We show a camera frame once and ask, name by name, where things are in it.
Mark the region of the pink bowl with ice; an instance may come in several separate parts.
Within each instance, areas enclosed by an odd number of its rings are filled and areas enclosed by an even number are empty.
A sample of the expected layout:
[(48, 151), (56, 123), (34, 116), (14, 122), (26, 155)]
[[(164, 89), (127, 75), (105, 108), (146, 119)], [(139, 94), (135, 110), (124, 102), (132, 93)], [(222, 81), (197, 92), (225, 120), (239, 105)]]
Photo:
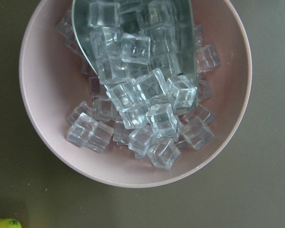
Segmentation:
[(204, 27), (204, 41), (216, 46), (221, 64), (206, 74), (212, 97), (204, 105), (216, 115), (210, 124), (215, 137), (200, 150), (181, 150), (171, 170), (155, 168), (131, 151), (109, 145), (102, 154), (66, 140), (66, 117), (88, 98), (81, 76), (81, 58), (64, 46), (55, 30), (70, 0), (42, 0), (32, 15), (22, 42), (19, 83), (29, 118), (47, 147), (65, 164), (105, 184), (148, 188), (181, 180), (207, 165), (227, 145), (248, 104), (252, 59), (244, 26), (228, 0), (194, 0), (194, 18)]

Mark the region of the metal ice scoop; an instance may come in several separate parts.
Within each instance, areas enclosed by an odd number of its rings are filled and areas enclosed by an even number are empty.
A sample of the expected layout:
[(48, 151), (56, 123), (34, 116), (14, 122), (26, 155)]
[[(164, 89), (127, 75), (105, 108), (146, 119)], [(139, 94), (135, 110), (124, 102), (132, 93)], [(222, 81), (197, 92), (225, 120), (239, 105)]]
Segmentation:
[(198, 104), (188, 0), (76, 0), (78, 44), (119, 112)]

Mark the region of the yellow lemon near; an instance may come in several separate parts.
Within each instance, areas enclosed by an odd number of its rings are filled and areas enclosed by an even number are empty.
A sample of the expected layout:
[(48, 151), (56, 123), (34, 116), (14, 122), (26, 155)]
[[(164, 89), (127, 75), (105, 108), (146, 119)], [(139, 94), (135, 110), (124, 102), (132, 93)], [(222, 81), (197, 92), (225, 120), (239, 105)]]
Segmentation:
[(0, 218), (0, 228), (22, 228), (21, 223), (13, 218)]

